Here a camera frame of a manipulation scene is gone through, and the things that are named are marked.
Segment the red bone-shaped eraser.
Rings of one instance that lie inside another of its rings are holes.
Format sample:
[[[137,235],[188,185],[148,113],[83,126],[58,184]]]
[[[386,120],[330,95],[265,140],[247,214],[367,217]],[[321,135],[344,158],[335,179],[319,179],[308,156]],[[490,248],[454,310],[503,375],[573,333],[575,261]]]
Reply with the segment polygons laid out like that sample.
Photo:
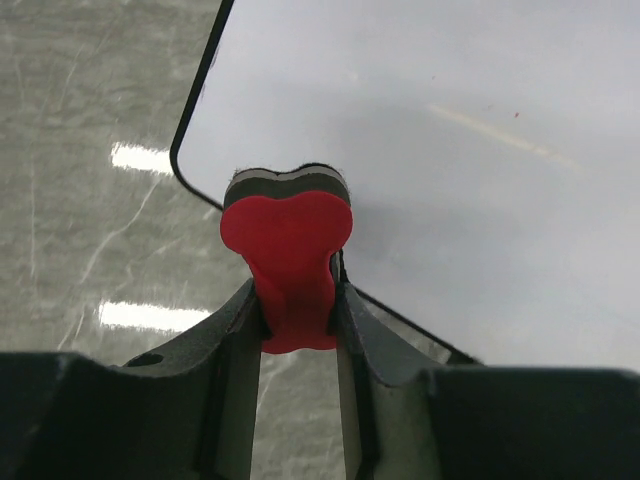
[[[330,325],[342,250],[353,230],[350,193],[335,168],[240,170],[223,200],[220,235],[251,271],[265,332],[262,349],[333,350]]]

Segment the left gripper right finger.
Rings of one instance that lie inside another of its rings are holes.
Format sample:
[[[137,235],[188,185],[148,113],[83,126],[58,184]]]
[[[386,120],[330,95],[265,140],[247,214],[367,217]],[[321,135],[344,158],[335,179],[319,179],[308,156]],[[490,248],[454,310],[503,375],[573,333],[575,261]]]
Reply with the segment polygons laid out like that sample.
[[[441,364],[367,309],[340,254],[331,324],[350,479],[635,479],[639,377]]]

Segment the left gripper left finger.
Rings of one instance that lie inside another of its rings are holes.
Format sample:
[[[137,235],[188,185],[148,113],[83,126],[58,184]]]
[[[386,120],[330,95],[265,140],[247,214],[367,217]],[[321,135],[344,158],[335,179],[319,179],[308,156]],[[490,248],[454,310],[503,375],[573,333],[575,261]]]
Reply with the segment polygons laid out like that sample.
[[[122,366],[1,356],[5,479],[246,479],[260,370],[251,283]]]

